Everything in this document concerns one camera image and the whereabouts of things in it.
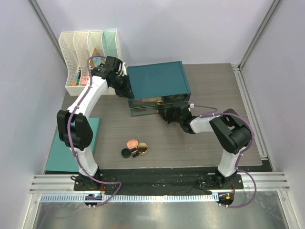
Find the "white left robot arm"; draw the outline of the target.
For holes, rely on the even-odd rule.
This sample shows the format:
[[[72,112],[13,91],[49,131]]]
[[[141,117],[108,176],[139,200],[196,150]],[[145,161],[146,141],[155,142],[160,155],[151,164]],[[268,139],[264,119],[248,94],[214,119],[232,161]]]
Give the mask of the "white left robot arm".
[[[102,179],[96,175],[99,168],[91,149],[93,131],[89,124],[90,114],[99,98],[110,87],[119,97],[134,98],[122,60],[113,56],[104,59],[104,63],[88,70],[88,82],[75,102],[57,113],[59,138],[71,149],[80,174],[86,176],[85,185],[90,190],[97,190],[102,183]]]

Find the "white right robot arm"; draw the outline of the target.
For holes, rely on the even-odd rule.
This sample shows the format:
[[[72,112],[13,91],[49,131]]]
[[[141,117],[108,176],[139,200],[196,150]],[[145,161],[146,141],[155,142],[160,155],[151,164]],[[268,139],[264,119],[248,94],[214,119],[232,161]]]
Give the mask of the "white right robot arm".
[[[213,132],[223,148],[221,161],[215,172],[215,183],[220,188],[231,185],[236,176],[238,164],[244,151],[254,141],[254,132],[248,122],[233,109],[219,113],[192,115],[191,109],[199,105],[176,102],[169,107],[159,107],[157,113],[167,123],[176,122],[188,134]]]

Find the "clear acrylic drawer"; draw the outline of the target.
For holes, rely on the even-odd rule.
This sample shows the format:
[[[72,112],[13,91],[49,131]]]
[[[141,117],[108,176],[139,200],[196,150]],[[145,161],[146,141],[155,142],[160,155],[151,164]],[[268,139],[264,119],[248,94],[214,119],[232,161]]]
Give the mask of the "clear acrylic drawer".
[[[130,108],[147,107],[154,105],[171,104],[179,101],[188,102],[191,94],[177,94],[168,96],[159,96],[153,98],[143,98],[143,99],[129,99],[128,104]]]
[[[133,117],[143,115],[153,115],[158,113],[159,110],[165,109],[167,105],[153,105],[146,107],[131,108],[130,112]]]

